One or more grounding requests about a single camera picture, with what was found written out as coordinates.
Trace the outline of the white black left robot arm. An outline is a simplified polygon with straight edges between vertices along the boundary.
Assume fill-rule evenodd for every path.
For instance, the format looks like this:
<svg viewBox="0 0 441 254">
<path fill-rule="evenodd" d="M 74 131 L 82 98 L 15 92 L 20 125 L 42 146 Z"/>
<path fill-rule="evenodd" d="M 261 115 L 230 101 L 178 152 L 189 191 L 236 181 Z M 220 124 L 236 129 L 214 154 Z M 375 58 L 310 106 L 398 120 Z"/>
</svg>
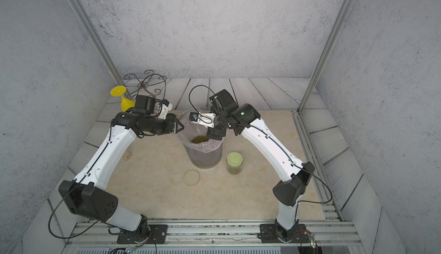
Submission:
<svg viewBox="0 0 441 254">
<path fill-rule="evenodd" d="M 106 188 L 123 154 L 136 138 L 176 134 L 184 129 L 171 113 L 172 108 L 168 100 L 140 95 L 131 108 L 112 119 L 109 133 L 91 160 L 73 180 L 62 181 L 58 188 L 70 213 L 117 227 L 136 243 L 148 239 L 151 231 L 147 217 L 120 205 Z"/>
</svg>

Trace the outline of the grey bin with plastic liner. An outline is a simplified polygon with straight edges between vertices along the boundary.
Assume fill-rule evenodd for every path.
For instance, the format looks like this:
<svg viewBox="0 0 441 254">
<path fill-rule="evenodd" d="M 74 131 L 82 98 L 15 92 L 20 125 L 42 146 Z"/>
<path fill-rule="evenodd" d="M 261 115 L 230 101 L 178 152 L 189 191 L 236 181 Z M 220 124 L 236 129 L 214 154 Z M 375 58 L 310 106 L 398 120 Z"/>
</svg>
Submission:
<svg viewBox="0 0 441 254">
<path fill-rule="evenodd" d="M 177 134 L 178 139 L 184 146 L 192 164 L 200 169 L 215 167 L 222 158 L 223 140 L 209 139 L 208 142 L 192 144 L 191 140 L 199 135 L 206 136 L 208 127 L 193 123 L 189 120 L 189 115 L 193 110 L 181 112 L 178 119 L 185 129 Z"/>
</svg>

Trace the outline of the glass jar with green lid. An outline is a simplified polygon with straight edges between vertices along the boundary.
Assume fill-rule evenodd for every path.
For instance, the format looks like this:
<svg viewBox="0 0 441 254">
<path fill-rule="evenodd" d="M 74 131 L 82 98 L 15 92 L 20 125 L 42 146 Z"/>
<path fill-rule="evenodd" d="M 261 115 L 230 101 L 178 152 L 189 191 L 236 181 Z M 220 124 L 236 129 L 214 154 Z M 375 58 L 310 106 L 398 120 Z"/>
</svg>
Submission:
<svg viewBox="0 0 441 254">
<path fill-rule="evenodd" d="M 237 175 L 243 166 L 243 157 L 239 152 L 231 152 L 227 156 L 227 170 L 230 174 Z"/>
</svg>

